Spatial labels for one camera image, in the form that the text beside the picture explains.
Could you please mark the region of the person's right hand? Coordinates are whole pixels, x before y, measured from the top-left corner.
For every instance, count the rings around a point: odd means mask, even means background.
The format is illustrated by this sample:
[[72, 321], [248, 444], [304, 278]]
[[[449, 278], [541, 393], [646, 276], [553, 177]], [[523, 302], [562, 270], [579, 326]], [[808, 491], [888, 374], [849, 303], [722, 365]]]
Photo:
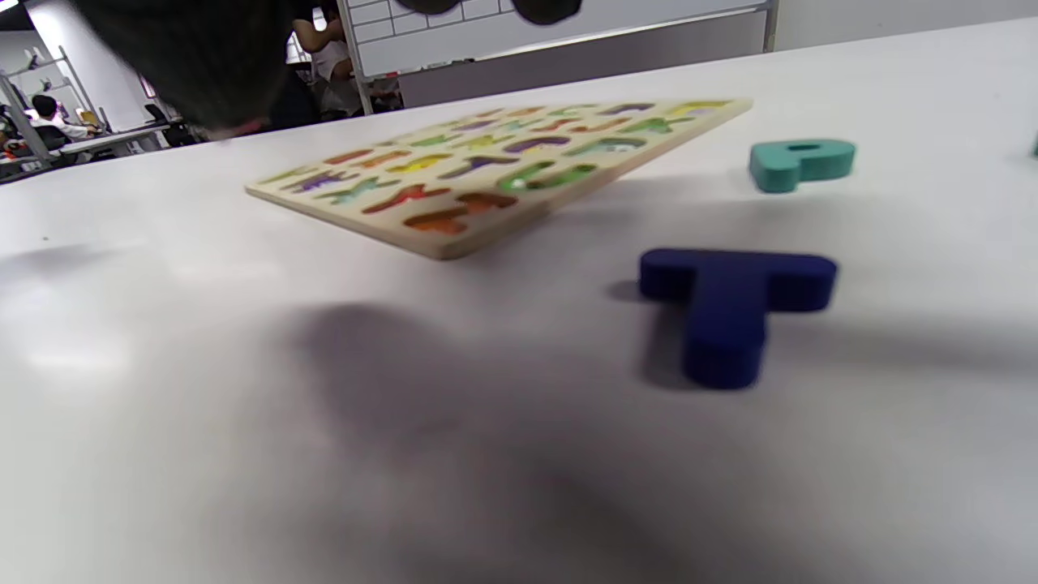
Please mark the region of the person's right hand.
[[335, 1], [75, 1], [101, 41], [212, 138], [317, 123], [307, 85], [286, 63], [296, 36], [315, 53], [344, 41]]

